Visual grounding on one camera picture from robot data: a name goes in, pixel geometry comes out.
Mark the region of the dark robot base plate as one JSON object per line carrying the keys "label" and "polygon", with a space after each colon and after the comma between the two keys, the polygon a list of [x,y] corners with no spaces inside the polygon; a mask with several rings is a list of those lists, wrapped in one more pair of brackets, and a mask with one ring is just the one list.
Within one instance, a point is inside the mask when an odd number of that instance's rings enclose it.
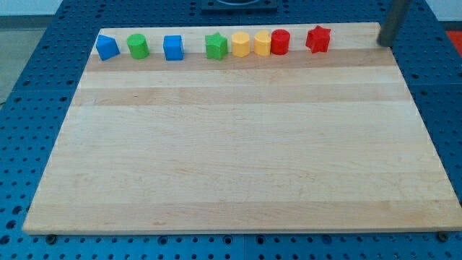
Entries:
{"label": "dark robot base plate", "polygon": [[278,0],[199,0],[202,13],[275,11]]}

